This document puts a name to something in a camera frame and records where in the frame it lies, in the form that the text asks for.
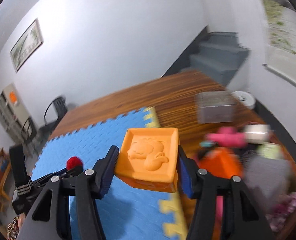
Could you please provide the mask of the dark orange toy cube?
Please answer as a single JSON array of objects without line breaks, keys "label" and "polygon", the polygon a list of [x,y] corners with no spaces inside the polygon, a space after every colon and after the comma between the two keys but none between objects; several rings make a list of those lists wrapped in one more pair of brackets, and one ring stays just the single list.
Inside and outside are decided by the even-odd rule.
[{"label": "dark orange toy cube", "polygon": [[204,168],[213,176],[230,179],[233,176],[243,177],[243,166],[233,150],[216,147],[205,153],[203,157],[196,156],[199,168]]}]

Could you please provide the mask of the red pompom ball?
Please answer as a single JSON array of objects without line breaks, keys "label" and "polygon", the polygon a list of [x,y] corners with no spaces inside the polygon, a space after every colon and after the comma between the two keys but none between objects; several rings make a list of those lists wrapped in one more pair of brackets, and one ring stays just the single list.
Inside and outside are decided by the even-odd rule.
[{"label": "red pompom ball", "polygon": [[77,167],[83,170],[83,162],[79,157],[71,157],[66,162],[67,170],[72,170]]}]

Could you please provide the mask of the pink patterned cloth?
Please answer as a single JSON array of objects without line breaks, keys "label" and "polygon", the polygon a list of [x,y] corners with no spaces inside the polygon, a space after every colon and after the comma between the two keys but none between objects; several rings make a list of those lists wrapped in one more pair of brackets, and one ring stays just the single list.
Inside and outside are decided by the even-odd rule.
[{"label": "pink patterned cloth", "polygon": [[285,195],[266,215],[271,230],[278,233],[284,228],[287,218],[296,211],[296,192]]}]

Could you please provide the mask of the white round bucket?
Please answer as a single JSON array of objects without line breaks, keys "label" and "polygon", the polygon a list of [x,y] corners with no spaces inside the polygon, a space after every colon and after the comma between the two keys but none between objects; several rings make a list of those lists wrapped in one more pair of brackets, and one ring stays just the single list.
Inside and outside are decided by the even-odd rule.
[{"label": "white round bucket", "polygon": [[240,103],[250,110],[254,110],[256,105],[256,99],[253,95],[245,91],[234,91],[232,96],[235,97]]}]

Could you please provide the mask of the blue foam puzzle mat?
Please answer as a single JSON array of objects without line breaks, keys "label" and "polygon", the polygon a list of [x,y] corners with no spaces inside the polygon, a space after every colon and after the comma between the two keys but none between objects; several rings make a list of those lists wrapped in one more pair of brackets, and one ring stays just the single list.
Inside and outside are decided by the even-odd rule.
[{"label": "blue foam puzzle mat", "polygon": [[84,239],[81,198],[97,209],[95,224],[101,225],[104,239],[185,239],[187,228],[177,193],[135,189],[114,175],[121,145],[129,128],[157,128],[153,107],[119,115],[52,139],[46,143],[32,179],[57,176],[70,157],[81,159],[84,172],[74,179],[77,188],[89,192],[69,197],[70,228],[73,239]]}]

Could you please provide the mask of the grey knitted sock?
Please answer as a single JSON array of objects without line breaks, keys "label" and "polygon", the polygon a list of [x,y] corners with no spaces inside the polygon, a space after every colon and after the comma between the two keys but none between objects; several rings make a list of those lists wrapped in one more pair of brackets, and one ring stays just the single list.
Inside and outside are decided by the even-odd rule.
[{"label": "grey knitted sock", "polygon": [[245,164],[244,181],[260,208],[269,213],[287,194],[291,174],[288,160],[256,155]]}]

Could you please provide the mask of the white shelf cabinet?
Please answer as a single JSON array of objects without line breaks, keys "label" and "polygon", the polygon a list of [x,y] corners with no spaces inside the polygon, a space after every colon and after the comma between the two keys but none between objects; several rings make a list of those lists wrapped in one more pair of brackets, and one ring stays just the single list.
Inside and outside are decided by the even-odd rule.
[{"label": "white shelf cabinet", "polygon": [[0,124],[13,142],[23,142],[24,123],[30,114],[13,83],[0,93]]}]

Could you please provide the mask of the grey metal tin box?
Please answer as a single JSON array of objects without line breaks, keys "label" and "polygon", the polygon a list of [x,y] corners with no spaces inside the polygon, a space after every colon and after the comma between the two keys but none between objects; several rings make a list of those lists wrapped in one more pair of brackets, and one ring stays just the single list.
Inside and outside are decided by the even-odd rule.
[{"label": "grey metal tin box", "polygon": [[200,124],[232,122],[237,101],[226,90],[198,93],[194,97]]}]

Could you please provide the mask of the black metal chair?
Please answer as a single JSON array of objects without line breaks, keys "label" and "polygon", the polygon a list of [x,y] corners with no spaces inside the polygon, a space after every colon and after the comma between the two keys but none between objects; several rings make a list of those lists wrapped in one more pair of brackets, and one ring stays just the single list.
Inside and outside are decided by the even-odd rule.
[{"label": "black metal chair", "polygon": [[23,143],[26,146],[31,145],[33,150],[36,151],[36,147],[34,144],[34,139],[37,136],[37,129],[35,127],[35,124],[33,122],[32,117],[28,117],[28,119],[25,121],[25,123],[22,126],[21,129],[21,137],[23,139]]},{"label": "black metal chair", "polygon": [[[55,111],[56,119],[47,121],[47,114],[51,108]],[[40,127],[39,131],[41,133],[53,132],[67,112],[66,97],[64,95],[56,97],[46,108],[44,113],[44,125]]]}]

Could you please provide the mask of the grey staircase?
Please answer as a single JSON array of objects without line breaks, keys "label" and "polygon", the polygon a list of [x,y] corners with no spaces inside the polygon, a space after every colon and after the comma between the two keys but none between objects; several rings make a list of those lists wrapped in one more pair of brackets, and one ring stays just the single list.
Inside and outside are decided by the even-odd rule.
[{"label": "grey staircase", "polygon": [[199,71],[229,90],[245,89],[251,49],[239,42],[238,33],[212,32],[198,43],[188,57],[188,66],[179,72]]}]

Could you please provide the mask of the light orange toy cube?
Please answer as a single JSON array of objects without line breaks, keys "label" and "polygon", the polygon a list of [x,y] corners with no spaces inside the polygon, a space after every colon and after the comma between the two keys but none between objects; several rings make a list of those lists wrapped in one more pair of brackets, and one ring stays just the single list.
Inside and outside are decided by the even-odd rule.
[{"label": "light orange toy cube", "polygon": [[129,128],[125,134],[114,174],[127,185],[136,189],[157,191],[160,183],[153,181],[153,165],[167,165],[166,139],[170,136],[157,137],[154,131],[175,131],[177,128]]}]

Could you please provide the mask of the framed wall picture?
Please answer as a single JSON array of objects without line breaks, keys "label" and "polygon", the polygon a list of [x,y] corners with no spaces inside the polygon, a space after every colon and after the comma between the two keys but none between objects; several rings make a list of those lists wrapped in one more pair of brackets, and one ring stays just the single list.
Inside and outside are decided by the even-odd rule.
[{"label": "framed wall picture", "polygon": [[41,34],[39,20],[36,18],[10,51],[10,57],[16,73],[43,43],[44,38]]}]

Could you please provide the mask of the pink knotted foam tube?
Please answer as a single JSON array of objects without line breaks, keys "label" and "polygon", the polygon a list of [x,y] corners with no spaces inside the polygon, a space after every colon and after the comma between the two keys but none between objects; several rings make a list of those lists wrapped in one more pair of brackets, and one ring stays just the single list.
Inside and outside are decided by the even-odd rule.
[{"label": "pink knotted foam tube", "polygon": [[221,127],[217,133],[205,135],[205,139],[216,142],[220,147],[243,148],[247,145],[245,134],[238,132],[234,127]]}]

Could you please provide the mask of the light green box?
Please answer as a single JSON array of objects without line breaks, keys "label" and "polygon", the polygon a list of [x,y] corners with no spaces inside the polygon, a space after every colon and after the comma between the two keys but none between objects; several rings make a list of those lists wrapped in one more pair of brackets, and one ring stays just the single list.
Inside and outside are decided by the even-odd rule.
[{"label": "light green box", "polygon": [[266,142],[257,148],[257,153],[267,159],[283,159],[282,148],[279,144]]}]

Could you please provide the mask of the hanging landscape scroll painting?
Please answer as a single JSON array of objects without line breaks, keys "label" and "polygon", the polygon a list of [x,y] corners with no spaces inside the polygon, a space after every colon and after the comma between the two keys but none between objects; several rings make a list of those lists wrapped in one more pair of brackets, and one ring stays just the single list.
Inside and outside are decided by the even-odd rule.
[{"label": "hanging landscape scroll painting", "polygon": [[289,0],[262,0],[269,49],[264,67],[296,87],[296,9]]}]

